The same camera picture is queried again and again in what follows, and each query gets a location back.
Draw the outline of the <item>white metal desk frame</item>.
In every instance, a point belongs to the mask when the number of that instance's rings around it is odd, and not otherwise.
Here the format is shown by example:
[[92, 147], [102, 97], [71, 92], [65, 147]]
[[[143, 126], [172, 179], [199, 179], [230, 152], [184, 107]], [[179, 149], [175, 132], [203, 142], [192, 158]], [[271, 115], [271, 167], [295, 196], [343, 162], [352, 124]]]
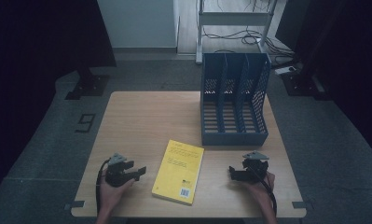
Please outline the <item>white metal desk frame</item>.
[[196, 64], [202, 64], [202, 29], [207, 26], [261, 26], [264, 28], [262, 35], [257, 39], [257, 46], [261, 52], [266, 52], [266, 40], [268, 39], [274, 11], [278, 0], [271, 0], [267, 12], [205, 12], [204, 0], [197, 0], [197, 42]]

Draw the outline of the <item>black stand base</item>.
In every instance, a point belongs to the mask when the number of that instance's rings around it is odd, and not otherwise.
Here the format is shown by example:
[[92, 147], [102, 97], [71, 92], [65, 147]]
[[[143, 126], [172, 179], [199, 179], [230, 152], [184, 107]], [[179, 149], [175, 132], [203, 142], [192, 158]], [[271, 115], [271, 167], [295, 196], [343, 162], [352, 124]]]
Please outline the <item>black stand base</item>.
[[316, 75], [317, 68], [304, 64], [302, 68], [281, 75], [289, 96], [310, 96], [317, 101], [330, 101], [327, 90]]
[[82, 96], [102, 96], [109, 81], [108, 75], [93, 75], [88, 67], [77, 69], [79, 80], [72, 91], [65, 97], [66, 100], [79, 100]]

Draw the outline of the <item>white power strip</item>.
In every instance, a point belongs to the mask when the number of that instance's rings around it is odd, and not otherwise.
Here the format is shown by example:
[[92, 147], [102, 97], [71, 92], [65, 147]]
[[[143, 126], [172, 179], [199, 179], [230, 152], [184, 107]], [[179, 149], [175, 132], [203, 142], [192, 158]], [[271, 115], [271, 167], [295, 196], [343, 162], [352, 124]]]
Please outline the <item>white power strip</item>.
[[287, 74], [287, 73], [291, 73], [295, 71], [296, 71], [296, 68], [294, 66], [286, 66], [283, 68], [275, 69], [274, 73], [275, 75], [279, 76], [279, 75], [283, 75], [283, 74]]

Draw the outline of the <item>person's right hand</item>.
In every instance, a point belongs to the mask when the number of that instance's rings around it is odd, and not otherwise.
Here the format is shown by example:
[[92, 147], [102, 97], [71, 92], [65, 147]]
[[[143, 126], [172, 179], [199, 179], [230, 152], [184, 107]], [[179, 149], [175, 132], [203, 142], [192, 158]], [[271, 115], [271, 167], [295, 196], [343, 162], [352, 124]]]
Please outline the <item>person's right hand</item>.
[[[270, 172], [267, 172], [267, 175], [264, 178], [264, 182], [272, 189], [274, 188], [274, 180], [275, 175]], [[252, 198], [257, 202], [257, 204], [260, 207], [267, 208], [272, 207], [272, 201], [269, 196], [269, 193], [262, 183], [242, 182], [241, 184], [251, 194]]]

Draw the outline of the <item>yellow book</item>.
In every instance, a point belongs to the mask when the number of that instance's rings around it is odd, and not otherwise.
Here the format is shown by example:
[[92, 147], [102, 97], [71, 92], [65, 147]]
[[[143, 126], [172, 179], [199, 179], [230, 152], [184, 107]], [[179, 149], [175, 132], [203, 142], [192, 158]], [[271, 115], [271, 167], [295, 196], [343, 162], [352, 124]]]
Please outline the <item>yellow book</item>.
[[170, 140], [152, 194], [169, 201], [192, 205], [204, 154], [202, 147]]

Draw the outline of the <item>blue plastic file rack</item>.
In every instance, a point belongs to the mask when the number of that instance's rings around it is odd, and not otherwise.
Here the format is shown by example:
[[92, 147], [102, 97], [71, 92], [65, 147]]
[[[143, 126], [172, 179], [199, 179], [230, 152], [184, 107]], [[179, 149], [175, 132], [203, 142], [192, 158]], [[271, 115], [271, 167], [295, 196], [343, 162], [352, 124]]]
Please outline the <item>blue plastic file rack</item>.
[[261, 146], [271, 61], [266, 53], [206, 53], [200, 88], [205, 146]]

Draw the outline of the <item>black curtain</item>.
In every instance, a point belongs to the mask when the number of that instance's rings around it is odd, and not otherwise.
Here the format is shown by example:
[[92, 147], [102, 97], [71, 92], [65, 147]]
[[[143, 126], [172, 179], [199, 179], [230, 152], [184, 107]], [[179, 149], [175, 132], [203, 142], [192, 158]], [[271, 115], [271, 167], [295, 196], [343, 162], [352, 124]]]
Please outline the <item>black curtain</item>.
[[116, 60], [97, 0], [0, 0], [0, 184], [58, 78]]
[[285, 0], [276, 37], [372, 148], [372, 0]]

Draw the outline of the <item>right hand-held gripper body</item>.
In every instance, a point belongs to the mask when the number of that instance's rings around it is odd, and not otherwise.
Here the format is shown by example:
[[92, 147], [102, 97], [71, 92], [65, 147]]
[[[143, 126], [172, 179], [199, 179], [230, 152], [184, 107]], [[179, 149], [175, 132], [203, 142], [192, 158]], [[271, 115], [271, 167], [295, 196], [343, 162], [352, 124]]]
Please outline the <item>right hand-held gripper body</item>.
[[263, 180], [267, 175], [269, 157], [257, 151], [247, 153], [243, 157], [251, 161], [251, 167], [245, 169], [246, 180], [254, 183]]

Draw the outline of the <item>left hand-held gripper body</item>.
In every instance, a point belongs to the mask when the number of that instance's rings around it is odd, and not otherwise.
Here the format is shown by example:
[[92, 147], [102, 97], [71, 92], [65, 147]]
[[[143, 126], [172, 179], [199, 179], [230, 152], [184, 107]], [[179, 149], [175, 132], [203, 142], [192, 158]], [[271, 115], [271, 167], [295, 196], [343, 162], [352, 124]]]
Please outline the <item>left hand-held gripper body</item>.
[[126, 173], [124, 165], [127, 159], [115, 153], [108, 162], [107, 170], [105, 173], [105, 181], [112, 187], [121, 187], [129, 180], [133, 179], [133, 173]]

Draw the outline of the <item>white partition panel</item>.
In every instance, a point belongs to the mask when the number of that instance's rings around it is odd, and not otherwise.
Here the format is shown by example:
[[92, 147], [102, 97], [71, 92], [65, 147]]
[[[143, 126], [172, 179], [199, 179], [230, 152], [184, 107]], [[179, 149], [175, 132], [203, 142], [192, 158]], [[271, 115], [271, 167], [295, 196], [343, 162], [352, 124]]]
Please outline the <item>white partition panel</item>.
[[178, 46], [178, 0], [97, 0], [113, 49]]

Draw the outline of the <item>person's left hand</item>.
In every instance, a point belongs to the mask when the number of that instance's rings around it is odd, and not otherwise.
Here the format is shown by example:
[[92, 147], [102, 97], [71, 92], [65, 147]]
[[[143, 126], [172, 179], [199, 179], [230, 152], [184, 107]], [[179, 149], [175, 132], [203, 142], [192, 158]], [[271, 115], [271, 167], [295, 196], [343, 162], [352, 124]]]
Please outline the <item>person's left hand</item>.
[[119, 204], [122, 196], [135, 182], [134, 179], [131, 179], [120, 187], [112, 187], [106, 182], [105, 177], [106, 171], [103, 170], [100, 183], [99, 217], [110, 217], [115, 207]]

